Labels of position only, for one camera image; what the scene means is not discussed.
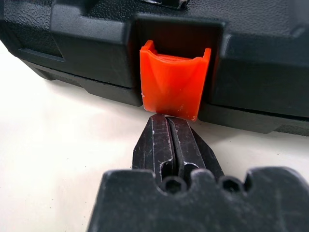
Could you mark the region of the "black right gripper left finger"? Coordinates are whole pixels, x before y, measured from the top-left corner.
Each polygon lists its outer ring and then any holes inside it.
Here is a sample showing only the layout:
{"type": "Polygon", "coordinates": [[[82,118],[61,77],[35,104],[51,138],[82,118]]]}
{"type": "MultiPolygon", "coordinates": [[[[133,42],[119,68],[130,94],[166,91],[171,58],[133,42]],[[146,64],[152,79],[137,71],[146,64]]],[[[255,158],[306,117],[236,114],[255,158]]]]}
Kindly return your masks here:
{"type": "Polygon", "coordinates": [[[133,150],[132,168],[151,170],[156,179],[173,175],[173,141],[169,123],[164,115],[155,114],[149,117],[133,150]]]}

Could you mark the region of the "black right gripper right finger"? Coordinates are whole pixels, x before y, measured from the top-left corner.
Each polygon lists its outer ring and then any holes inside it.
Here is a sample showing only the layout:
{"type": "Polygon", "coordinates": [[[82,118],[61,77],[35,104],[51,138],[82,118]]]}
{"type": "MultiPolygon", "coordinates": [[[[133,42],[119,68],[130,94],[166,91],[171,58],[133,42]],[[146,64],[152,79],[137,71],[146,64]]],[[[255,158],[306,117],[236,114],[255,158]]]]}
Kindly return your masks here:
{"type": "Polygon", "coordinates": [[[186,120],[168,117],[178,164],[178,176],[185,181],[191,180],[195,169],[207,169],[215,180],[224,176],[224,172],[208,144],[190,127],[186,120]]]}

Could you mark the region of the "orange case latch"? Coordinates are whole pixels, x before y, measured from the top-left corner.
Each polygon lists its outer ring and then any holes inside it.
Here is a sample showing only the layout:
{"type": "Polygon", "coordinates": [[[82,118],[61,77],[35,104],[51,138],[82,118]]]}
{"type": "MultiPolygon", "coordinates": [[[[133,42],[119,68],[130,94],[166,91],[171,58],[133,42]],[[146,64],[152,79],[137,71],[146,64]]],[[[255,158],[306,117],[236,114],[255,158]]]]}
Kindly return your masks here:
{"type": "Polygon", "coordinates": [[[140,49],[141,96],[153,113],[197,120],[211,49],[203,56],[183,58],[160,54],[148,40],[140,49]]]}

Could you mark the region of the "black plastic tool case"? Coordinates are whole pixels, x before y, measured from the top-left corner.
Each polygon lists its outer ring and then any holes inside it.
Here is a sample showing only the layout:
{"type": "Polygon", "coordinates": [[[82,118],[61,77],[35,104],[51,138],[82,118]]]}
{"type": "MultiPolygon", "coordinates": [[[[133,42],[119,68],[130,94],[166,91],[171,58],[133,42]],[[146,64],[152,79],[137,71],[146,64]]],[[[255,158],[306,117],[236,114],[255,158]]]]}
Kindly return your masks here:
{"type": "Polygon", "coordinates": [[[309,137],[309,0],[0,0],[0,41],[47,80],[141,106],[140,49],[211,49],[198,119],[309,137]]]}

